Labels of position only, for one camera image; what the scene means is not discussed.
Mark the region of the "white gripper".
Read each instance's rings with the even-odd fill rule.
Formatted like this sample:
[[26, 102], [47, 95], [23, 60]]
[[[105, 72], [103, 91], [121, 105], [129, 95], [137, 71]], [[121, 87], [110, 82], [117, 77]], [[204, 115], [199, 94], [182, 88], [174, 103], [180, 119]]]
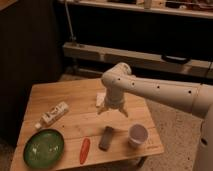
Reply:
[[100, 115], [103, 112], [106, 112], [108, 108], [111, 109], [120, 109], [120, 112], [125, 115], [125, 117], [128, 117], [128, 111], [124, 106], [125, 100], [124, 100], [124, 92], [122, 90], [119, 90], [117, 88], [107, 88], [106, 89], [106, 95], [104, 98], [104, 104], [105, 106], [100, 106], [97, 109], [97, 114]]

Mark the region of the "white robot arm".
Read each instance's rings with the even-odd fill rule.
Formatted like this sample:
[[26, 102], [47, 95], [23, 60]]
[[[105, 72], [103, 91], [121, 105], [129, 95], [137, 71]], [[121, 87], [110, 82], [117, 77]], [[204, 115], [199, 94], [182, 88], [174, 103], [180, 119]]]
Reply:
[[213, 85], [135, 77], [123, 62], [105, 71], [101, 82], [106, 94], [99, 114], [118, 109], [128, 116], [127, 92], [203, 118], [193, 171], [213, 171]]

